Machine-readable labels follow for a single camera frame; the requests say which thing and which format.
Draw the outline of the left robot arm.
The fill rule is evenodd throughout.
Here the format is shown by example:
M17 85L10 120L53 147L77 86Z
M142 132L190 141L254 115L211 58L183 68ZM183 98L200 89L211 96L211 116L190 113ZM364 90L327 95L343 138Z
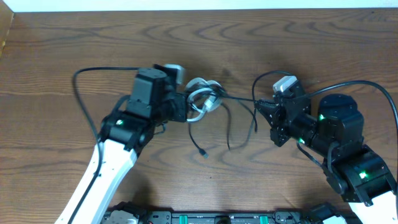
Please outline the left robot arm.
M119 99L94 132L91 160L57 223L99 223L156 127L186 122L187 97L177 91L183 74L174 64L137 68L132 93Z

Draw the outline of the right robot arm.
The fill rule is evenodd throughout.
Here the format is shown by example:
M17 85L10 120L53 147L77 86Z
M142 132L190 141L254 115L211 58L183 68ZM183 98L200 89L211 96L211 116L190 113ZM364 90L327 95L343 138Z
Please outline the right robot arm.
M311 114L312 97L350 85L377 88L397 116L390 94L366 80L306 93L295 76L286 76L274 84L272 101L257 100L254 107L269 123L275 145L281 147L293 138L323 157L317 166L362 223L397 223L397 181L382 157L364 143L364 117L355 100L349 95L329 94L320 100L317 115Z

